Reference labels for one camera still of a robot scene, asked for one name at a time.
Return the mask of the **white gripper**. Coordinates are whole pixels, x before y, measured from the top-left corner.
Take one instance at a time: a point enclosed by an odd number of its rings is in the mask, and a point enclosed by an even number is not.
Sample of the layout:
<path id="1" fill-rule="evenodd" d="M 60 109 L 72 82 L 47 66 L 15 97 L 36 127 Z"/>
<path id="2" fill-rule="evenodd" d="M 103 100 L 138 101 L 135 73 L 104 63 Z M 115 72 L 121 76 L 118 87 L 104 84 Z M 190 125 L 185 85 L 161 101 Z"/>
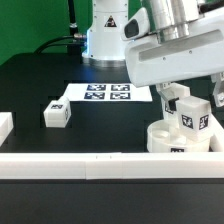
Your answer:
<path id="1" fill-rule="evenodd" d="M 131 83 L 136 87 L 157 84 L 168 111 L 176 111 L 179 100 L 170 82 L 212 74 L 215 104 L 224 106 L 224 14 L 208 14 L 191 23 L 190 36 L 183 39 L 159 44 L 150 35 L 133 41 L 125 56 Z"/>

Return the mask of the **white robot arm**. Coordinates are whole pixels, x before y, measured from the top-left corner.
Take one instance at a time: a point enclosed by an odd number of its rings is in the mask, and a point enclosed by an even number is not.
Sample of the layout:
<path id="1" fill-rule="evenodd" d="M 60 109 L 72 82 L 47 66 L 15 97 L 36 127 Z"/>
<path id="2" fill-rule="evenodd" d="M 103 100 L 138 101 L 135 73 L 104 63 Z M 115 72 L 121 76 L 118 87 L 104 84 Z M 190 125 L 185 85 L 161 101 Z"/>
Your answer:
<path id="1" fill-rule="evenodd" d="M 170 103 L 165 83 L 211 76 L 215 104 L 224 106 L 224 0 L 141 2 L 121 31 L 131 83 L 155 85 Z"/>

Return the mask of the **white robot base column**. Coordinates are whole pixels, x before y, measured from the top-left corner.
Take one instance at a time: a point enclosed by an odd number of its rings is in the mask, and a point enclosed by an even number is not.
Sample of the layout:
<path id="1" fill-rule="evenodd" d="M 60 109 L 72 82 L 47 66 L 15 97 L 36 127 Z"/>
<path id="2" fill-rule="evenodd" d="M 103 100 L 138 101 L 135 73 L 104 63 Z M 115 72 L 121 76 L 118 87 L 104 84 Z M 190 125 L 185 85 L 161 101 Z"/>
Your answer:
<path id="1" fill-rule="evenodd" d="M 129 0 L 92 0 L 93 20 L 87 30 L 83 62 L 99 67 L 123 67 L 127 41 L 121 28 L 128 22 Z"/>

